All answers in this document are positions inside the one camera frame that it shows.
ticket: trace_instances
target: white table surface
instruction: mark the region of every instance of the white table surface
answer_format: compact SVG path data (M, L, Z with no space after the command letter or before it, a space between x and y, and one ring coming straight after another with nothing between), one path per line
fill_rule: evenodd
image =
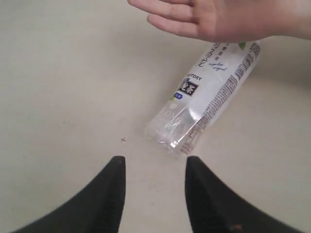
M0 0L1 232L67 201L114 155L127 160L120 233L191 232L186 159L143 130L209 44L145 16L125 0ZM263 45L193 154L258 208L311 232L311 42Z

